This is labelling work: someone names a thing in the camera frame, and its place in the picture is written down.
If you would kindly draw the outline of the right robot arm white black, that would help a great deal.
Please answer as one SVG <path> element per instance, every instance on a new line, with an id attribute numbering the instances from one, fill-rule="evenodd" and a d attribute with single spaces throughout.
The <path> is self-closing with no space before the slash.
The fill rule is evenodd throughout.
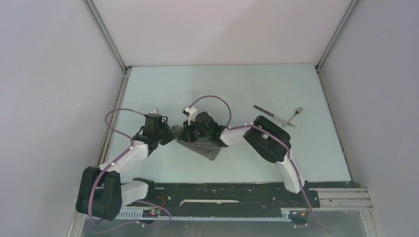
<path id="1" fill-rule="evenodd" d="M 307 200 L 305 179 L 293 160 L 290 135 L 263 116 L 236 127 L 220 125 L 210 116 L 185 121 L 177 129 L 176 140 L 209 160 L 215 160 L 223 148 L 247 143 L 265 161 L 277 166 L 291 205 L 301 206 Z"/>

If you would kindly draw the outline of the grey cloth napkin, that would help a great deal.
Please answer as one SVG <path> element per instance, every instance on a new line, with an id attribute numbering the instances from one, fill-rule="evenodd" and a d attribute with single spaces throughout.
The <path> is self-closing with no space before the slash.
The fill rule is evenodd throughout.
<path id="1" fill-rule="evenodd" d="M 174 138 L 176 142 L 184 146 L 185 148 L 207 158 L 208 160 L 214 161 L 221 149 L 228 147 L 228 145 L 221 141 L 218 134 L 217 137 L 219 138 L 219 146 L 204 138 L 198 139 L 195 143 L 188 144 L 181 140 L 182 130 L 183 127 L 179 125 L 175 125 L 171 128 L 171 131 L 174 133 Z"/>

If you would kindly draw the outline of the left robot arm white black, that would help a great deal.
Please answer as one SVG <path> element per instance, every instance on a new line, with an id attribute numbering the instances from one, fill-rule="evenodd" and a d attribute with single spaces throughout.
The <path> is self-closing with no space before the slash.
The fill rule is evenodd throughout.
<path id="1" fill-rule="evenodd" d="M 130 138 L 129 146 L 114 160 L 99 167 L 87 167 L 82 174 L 76 211 L 90 219 L 114 220 L 122 207 L 139 200 L 143 205 L 152 205 L 156 192 L 151 189 L 154 181 L 134 178 L 122 183 L 122 178 L 140 161 L 146 159 L 159 146 L 174 139 L 167 124 L 157 129 L 142 126 Z"/>

